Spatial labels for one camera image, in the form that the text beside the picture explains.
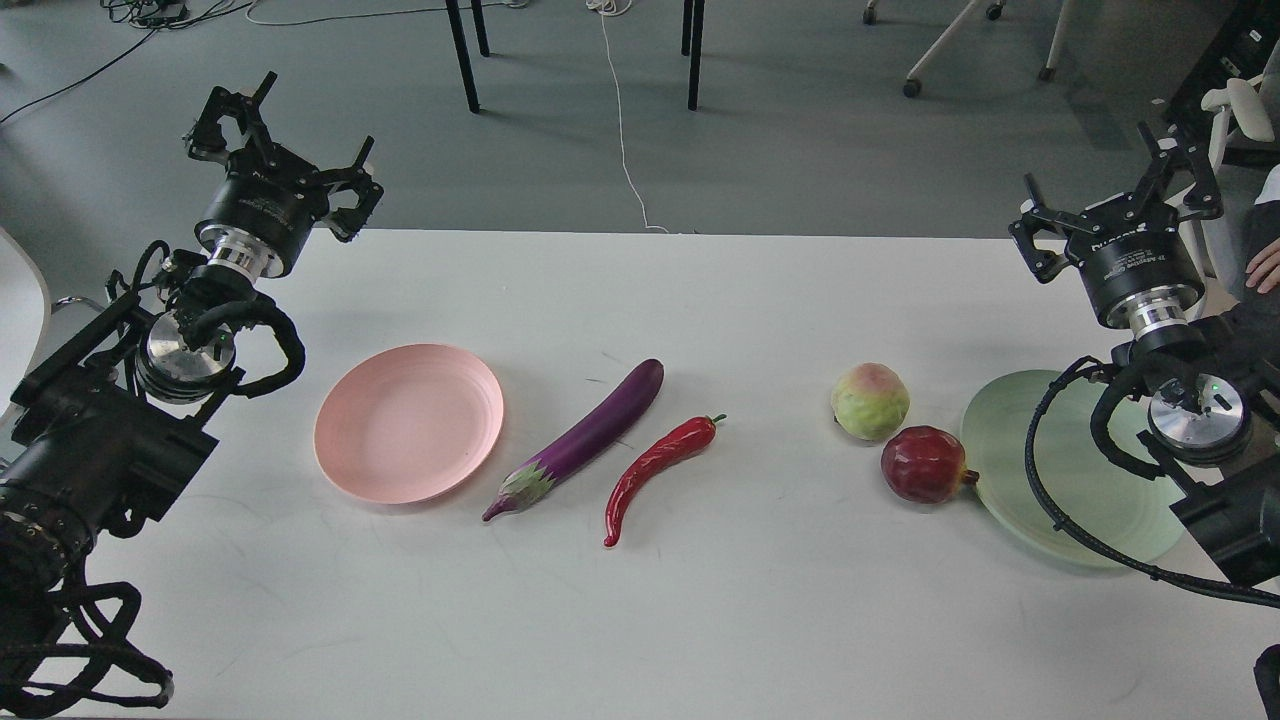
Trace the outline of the person hand at right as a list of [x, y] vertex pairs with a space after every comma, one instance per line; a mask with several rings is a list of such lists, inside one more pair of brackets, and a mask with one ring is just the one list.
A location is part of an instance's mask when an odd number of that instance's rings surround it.
[[1244, 287], [1266, 295], [1279, 287], [1280, 238], [1256, 252], [1245, 265]]

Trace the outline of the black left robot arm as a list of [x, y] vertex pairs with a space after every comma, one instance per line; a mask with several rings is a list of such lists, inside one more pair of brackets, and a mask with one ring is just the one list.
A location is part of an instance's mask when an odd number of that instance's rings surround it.
[[260, 292], [291, 274], [316, 225], [349, 242], [384, 193], [366, 138], [323, 169], [276, 142], [252, 94], [215, 87], [186, 151], [224, 178], [195, 225], [198, 251], [152, 242], [108, 305], [12, 393], [22, 447], [3, 469], [3, 710], [51, 717], [81, 701], [165, 706], [173, 676], [129, 642], [141, 594], [87, 582], [99, 537], [159, 521], [216, 447], [205, 427], [229, 398], [297, 380], [294, 323]]

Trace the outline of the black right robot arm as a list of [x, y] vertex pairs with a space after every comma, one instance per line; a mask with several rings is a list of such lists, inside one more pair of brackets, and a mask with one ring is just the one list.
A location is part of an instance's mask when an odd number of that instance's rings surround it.
[[[1277, 451], [1242, 459], [1262, 429], [1277, 429], [1277, 368], [1244, 348], [1230, 316], [1192, 320], [1204, 278], [1179, 228], [1222, 215], [1204, 145], [1171, 127], [1164, 138], [1138, 132], [1149, 165], [1130, 191], [1080, 211], [1051, 208], [1034, 177], [1010, 234], [1039, 283], [1079, 273], [1096, 320], [1129, 331], [1110, 360], [1084, 356], [1050, 383], [1024, 442], [1027, 482], [1055, 530], [1101, 557], [1210, 598], [1276, 607], [1261, 584], [1277, 577]], [[1169, 571], [1130, 557], [1071, 519], [1044, 488], [1036, 460], [1041, 420], [1073, 382], [1103, 384], [1088, 421], [1096, 448], [1114, 466], [1147, 480], [1167, 478], [1181, 498], [1171, 512], [1221, 571], [1220, 580]]]

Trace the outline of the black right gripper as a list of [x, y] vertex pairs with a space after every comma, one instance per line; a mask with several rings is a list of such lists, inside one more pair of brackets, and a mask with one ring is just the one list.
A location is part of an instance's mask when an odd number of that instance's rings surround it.
[[[1194, 307], [1204, 293], [1201, 273], [1178, 231], [1187, 219], [1216, 220], [1222, 197], [1204, 145], [1170, 126], [1164, 137], [1140, 122], [1138, 135], [1149, 151], [1149, 165], [1134, 188], [1134, 213], [1103, 217], [1101, 231], [1076, 211], [1051, 208], [1032, 173], [1023, 177], [1028, 200], [1009, 225], [1012, 241], [1030, 274], [1042, 284], [1068, 266], [1075, 268], [1097, 322], [1111, 329], [1140, 327], [1134, 318], [1151, 299], [1174, 301], [1180, 313]], [[1190, 178], [1180, 199], [1170, 188], [1179, 176]], [[1179, 217], [1178, 208], [1188, 214]], [[1051, 233], [1065, 242], [1056, 252], [1036, 237]]]

